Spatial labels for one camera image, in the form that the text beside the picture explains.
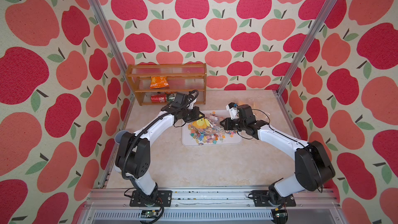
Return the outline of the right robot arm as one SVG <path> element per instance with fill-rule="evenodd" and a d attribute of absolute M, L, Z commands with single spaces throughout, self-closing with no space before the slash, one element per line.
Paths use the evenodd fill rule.
<path fill-rule="evenodd" d="M 283 151 L 295 163 L 295 172 L 272 183 L 266 193 L 270 205 L 278 207 L 297 192 L 322 191 L 323 185 L 335 176 L 335 169 L 318 141 L 307 142 L 294 138 L 271 126 L 268 121 L 257 120 L 251 106 L 230 103 L 226 106 L 230 117 L 220 122 L 228 131 L 246 132 L 256 140 L 266 142 Z"/>

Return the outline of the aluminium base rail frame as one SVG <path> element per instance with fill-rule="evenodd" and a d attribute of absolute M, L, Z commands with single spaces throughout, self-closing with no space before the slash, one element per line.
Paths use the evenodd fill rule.
<path fill-rule="evenodd" d="M 265 186 L 162 188 L 164 214 L 159 224 L 273 224 L 287 217 L 288 224 L 346 224 L 347 218 L 330 189 L 303 191 L 288 197 L 277 210 L 256 206 L 248 195 L 265 191 Z M 145 207 L 130 199 L 125 189 L 93 190 L 81 211 L 77 224 L 141 224 L 150 222 L 159 207 Z"/>

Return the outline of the grey blue mug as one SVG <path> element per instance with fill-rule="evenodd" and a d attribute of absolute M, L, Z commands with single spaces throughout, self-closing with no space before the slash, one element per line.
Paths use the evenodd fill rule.
<path fill-rule="evenodd" d="M 115 135 L 115 143 L 120 144 L 122 136 L 127 133 L 127 130 L 121 130 Z"/>

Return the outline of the red soda can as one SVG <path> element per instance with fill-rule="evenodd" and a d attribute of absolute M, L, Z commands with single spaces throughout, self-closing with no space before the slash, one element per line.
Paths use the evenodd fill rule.
<path fill-rule="evenodd" d="M 150 96 L 152 103 L 165 103 L 167 102 L 167 94 L 157 93 Z"/>

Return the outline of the left aluminium corner post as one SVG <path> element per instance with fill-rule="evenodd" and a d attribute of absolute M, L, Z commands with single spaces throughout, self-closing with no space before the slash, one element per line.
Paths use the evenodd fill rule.
<path fill-rule="evenodd" d="M 116 41 L 116 37 L 114 35 L 112 27 L 109 24 L 108 19 L 104 15 L 100 1 L 99 0 L 88 0 L 88 2 L 92 8 L 94 16 L 96 17 L 96 19 L 102 29 L 104 37 L 108 42 L 108 46 L 109 46 L 111 52 L 113 53 L 119 68 L 121 69 L 122 73 L 125 73 L 125 71 L 127 69 L 126 61 L 125 61 L 124 56 L 119 48 L 118 42 Z"/>

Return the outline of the aluminium corner post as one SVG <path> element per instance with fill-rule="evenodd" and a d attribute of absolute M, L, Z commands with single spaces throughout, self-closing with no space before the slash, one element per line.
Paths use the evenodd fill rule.
<path fill-rule="evenodd" d="M 285 76 L 283 77 L 281 83 L 279 84 L 278 89 L 276 90 L 276 96 L 279 98 L 282 97 L 284 90 L 286 89 L 287 84 L 291 81 L 291 77 L 294 72 L 298 68 L 299 63 L 304 58 L 311 44 L 313 43 L 317 33 L 321 30 L 321 28 L 325 25 L 326 18 L 329 16 L 333 7 L 337 3 L 337 0 L 325 0 L 322 8 L 319 11 L 318 16 L 314 20 L 314 24 L 309 29 L 302 45 L 300 46 L 299 51 L 294 55 L 292 63 L 287 70 Z"/>
<path fill-rule="evenodd" d="M 108 19 L 104 15 L 100 1 L 99 0 L 88 0 L 88 2 L 92 8 L 94 16 L 96 17 L 96 19 L 102 29 L 104 37 L 108 42 L 108 46 L 109 46 L 111 52 L 113 53 L 119 68 L 121 69 L 122 73 L 125 73 L 125 71 L 127 69 L 126 61 L 125 61 L 124 56 L 119 48 L 118 42 L 116 41 L 116 37 L 114 35 L 112 27 L 109 24 Z"/>

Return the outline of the green soda can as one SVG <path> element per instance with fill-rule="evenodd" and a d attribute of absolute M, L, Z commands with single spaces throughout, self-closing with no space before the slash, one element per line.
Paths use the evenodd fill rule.
<path fill-rule="evenodd" d="M 174 101 L 175 96 L 176 96 L 175 93 L 167 94 L 167 101 L 168 101 L 168 102 Z"/>

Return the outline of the right aluminium corner post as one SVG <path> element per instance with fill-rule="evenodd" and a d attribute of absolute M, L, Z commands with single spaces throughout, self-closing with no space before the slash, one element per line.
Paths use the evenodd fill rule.
<path fill-rule="evenodd" d="M 321 30 L 321 28 L 325 25 L 326 18 L 329 16 L 333 7 L 337 3 L 337 0 L 325 0 L 322 8 L 319 11 L 318 16 L 314 20 L 314 24 L 309 29 L 302 45 L 300 46 L 299 51 L 294 55 L 292 63 L 287 70 L 285 76 L 283 77 L 281 83 L 279 84 L 278 89 L 276 90 L 276 96 L 279 98 L 282 97 L 284 90 L 286 89 L 287 84 L 291 81 L 291 77 L 294 72 L 298 68 L 299 63 L 304 58 L 311 44 L 313 43 L 317 33 Z"/>

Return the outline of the wooden shelf rack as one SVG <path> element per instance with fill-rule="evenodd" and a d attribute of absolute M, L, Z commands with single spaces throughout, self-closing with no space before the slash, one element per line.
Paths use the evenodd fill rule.
<path fill-rule="evenodd" d="M 165 77 L 169 85 L 151 88 L 151 79 L 159 76 Z M 129 65 L 126 79 L 140 106 L 162 104 L 152 101 L 154 94 L 188 93 L 192 90 L 199 92 L 196 104 L 206 103 L 206 64 Z"/>

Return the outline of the orange snack bag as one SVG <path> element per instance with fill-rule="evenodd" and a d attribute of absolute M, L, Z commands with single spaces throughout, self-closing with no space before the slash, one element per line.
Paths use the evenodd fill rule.
<path fill-rule="evenodd" d="M 150 89 L 167 88 L 170 84 L 166 76 L 151 77 Z"/>

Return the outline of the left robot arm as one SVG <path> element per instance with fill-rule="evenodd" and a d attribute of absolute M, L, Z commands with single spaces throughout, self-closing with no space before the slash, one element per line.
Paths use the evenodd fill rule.
<path fill-rule="evenodd" d="M 195 106 L 198 90 L 189 93 L 176 93 L 173 101 L 163 106 L 159 114 L 149 124 L 134 133 L 121 131 L 115 137 L 119 144 L 115 167 L 121 176 L 135 188 L 137 199 L 146 206 L 161 206 L 158 200 L 158 185 L 148 172 L 151 162 L 151 145 L 178 120 L 194 122 L 204 117 L 199 107 Z"/>

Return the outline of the ziploc bag of yellow candies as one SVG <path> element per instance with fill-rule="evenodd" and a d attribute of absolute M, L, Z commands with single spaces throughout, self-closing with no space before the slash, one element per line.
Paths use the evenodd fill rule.
<path fill-rule="evenodd" d="M 207 134 L 221 133 L 224 131 L 224 128 L 220 124 L 220 121 L 222 120 L 223 118 L 214 114 L 210 114 L 205 115 L 205 117 L 199 120 L 196 120 L 192 123 L 192 126 L 195 130 L 205 132 Z"/>

